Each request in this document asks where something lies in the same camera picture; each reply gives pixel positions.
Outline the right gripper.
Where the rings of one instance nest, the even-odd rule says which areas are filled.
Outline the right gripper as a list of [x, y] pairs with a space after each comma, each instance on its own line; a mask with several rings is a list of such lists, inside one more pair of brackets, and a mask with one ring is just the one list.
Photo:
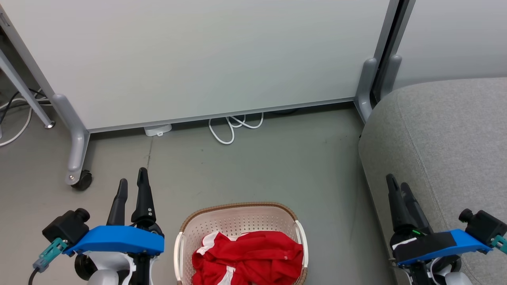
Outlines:
[[[394, 175], [388, 174], [386, 184], [395, 232], [391, 238], [391, 248], [402, 241], [433, 234], [428, 219], [408, 183], [403, 182], [400, 187]], [[469, 278], [460, 271], [460, 262], [461, 255], [451, 255], [399, 266], [394, 258], [395, 265], [407, 274], [410, 285], [471, 285]]]

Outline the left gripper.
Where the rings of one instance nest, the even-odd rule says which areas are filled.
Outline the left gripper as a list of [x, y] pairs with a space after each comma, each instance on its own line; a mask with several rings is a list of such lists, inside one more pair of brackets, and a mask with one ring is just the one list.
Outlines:
[[[156, 223], [154, 200], [145, 167], [138, 170], [138, 194], [132, 213], [132, 223], [149, 228]], [[121, 179], [113, 199], [106, 225], [125, 225], [125, 204], [128, 200], [128, 180]], [[154, 285], [152, 267], [158, 256], [125, 254], [115, 251], [87, 251], [74, 260], [76, 274], [87, 285]]]

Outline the red and white jersey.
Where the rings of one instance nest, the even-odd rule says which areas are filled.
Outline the red and white jersey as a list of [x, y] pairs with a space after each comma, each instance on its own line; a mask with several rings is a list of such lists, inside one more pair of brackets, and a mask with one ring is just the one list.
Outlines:
[[193, 285], [293, 285], [301, 275], [303, 246], [277, 231], [231, 239], [206, 235], [192, 254]]

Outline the grey fabric sofa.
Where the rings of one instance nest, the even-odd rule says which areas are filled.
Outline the grey fabric sofa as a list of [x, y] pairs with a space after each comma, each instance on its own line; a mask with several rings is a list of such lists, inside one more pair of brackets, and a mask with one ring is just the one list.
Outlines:
[[409, 185], [435, 232], [465, 229], [464, 209], [507, 223], [507, 78], [396, 89], [373, 108], [358, 151], [388, 258], [387, 174]]

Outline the black caster wheel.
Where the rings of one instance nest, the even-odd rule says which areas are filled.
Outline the black caster wheel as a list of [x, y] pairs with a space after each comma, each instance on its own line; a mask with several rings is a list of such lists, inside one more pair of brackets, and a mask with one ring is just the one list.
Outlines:
[[80, 178], [78, 180], [78, 182], [76, 182], [75, 184], [71, 185], [71, 188], [75, 189], [76, 191], [85, 191], [89, 188], [89, 186], [91, 185], [93, 181], [93, 176], [92, 174], [90, 173], [89, 170], [86, 170], [86, 169], [83, 169], [81, 171], [81, 175], [80, 175]]

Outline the white power adapter under panel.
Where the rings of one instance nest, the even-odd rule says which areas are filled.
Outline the white power adapter under panel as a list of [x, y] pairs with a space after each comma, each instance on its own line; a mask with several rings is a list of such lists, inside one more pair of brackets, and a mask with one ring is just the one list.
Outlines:
[[162, 137], [166, 132], [172, 130], [172, 124], [148, 126], [144, 128], [147, 137]]

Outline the grey partition leg with caster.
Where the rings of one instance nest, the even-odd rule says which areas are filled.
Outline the grey partition leg with caster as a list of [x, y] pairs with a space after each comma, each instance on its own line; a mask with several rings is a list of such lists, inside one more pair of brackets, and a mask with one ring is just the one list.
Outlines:
[[87, 147], [90, 141], [90, 133], [85, 128], [78, 114], [71, 103], [63, 94], [54, 94], [52, 103], [56, 111], [67, 126], [71, 138], [71, 149], [67, 165], [67, 176], [65, 182], [71, 186], [78, 182], [81, 171], [84, 168], [84, 161]]

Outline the cream laundry basket brown rim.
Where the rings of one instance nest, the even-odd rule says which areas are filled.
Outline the cream laundry basket brown rim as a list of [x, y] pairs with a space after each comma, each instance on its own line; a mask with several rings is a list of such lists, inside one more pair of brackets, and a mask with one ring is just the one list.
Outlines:
[[188, 216], [176, 236], [173, 265], [176, 285], [192, 285], [192, 253], [202, 239], [215, 231], [229, 238], [253, 231], [278, 231], [303, 247], [302, 270], [293, 285], [304, 285], [308, 274], [309, 249], [305, 231], [297, 215], [275, 202], [232, 203], [201, 209]]

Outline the grey metal table leg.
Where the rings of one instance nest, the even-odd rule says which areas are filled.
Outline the grey metal table leg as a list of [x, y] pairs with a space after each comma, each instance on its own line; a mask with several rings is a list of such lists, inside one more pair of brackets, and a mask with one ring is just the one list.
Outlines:
[[46, 129], [54, 127], [55, 122], [50, 120], [45, 111], [42, 109], [38, 101], [34, 98], [31, 91], [21, 79], [18, 72], [16, 72], [13, 65], [7, 59], [7, 56], [0, 49], [0, 69], [6, 74], [10, 82], [17, 88], [22, 97], [27, 101], [29, 106], [37, 114], [40, 120], [44, 123]]

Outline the wide white partition panel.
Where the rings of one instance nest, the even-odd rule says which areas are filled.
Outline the wide white partition panel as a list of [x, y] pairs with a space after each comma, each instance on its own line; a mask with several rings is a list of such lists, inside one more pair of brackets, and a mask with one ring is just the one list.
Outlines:
[[390, 0], [0, 0], [89, 130], [347, 99]]

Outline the narrow white partition panel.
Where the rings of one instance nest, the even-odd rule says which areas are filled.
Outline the narrow white partition panel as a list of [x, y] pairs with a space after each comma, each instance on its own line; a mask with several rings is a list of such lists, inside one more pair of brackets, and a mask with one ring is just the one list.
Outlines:
[[394, 89], [507, 77], [507, 0], [416, 0], [397, 54]]

